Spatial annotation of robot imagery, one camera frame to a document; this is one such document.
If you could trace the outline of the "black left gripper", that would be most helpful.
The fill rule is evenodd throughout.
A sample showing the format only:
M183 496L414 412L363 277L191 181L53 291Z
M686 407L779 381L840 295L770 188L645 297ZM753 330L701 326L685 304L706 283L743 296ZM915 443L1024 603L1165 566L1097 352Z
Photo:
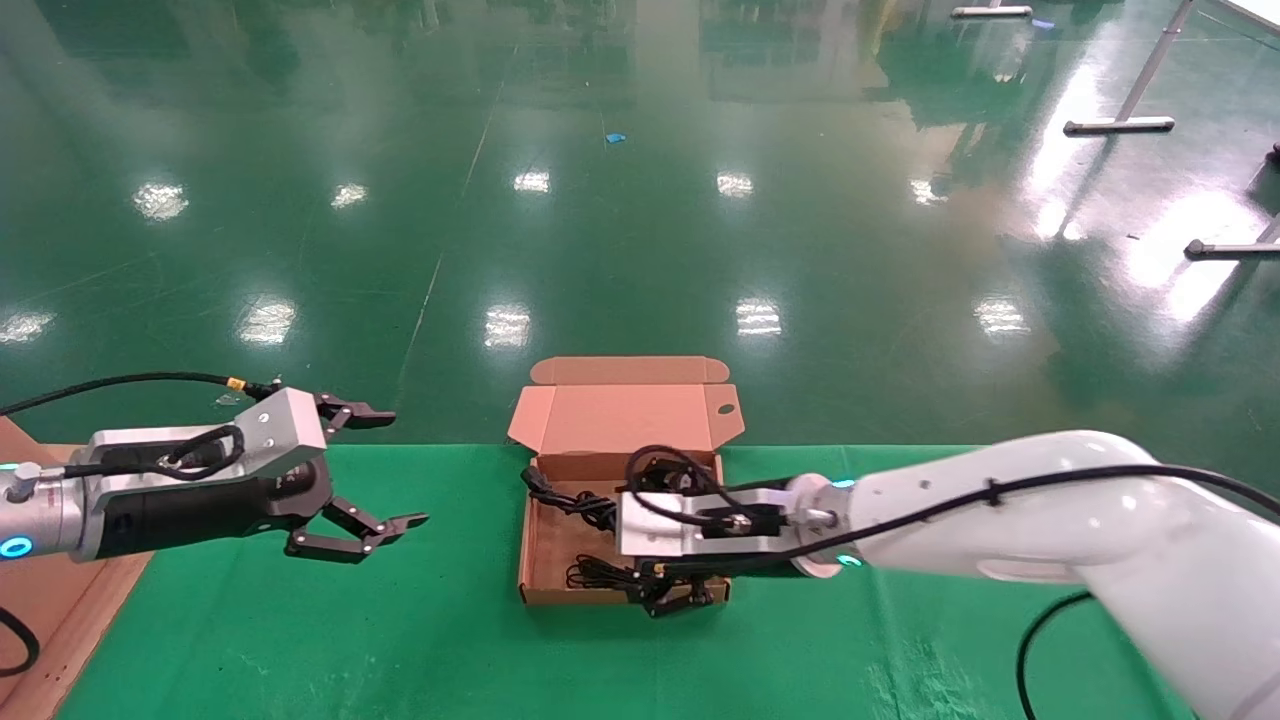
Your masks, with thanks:
M315 396L326 434L343 429L390 427L397 414L334 395ZM324 536L308 529L320 516L342 530ZM326 460L315 459L282 477L252 477L221 484L198 483L193 489L159 489L118 495L108 501L99 557L147 553L188 544L244 538L268 530L292 530L284 555L319 562L360 564L376 550L394 544L429 519L411 512L376 519L333 496Z

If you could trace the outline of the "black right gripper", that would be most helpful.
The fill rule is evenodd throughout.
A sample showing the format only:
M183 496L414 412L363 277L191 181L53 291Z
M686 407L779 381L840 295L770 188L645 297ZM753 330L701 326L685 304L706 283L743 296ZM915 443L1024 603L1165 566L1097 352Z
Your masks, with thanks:
M524 469L530 500L582 519L594 529L614 529L617 503L612 498L581 491L564 495L535 466ZM632 603L652 619L662 619L723 603L730 597L727 578L803 578L792 560L776 553L701 553L682 557L637 556L632 578Z

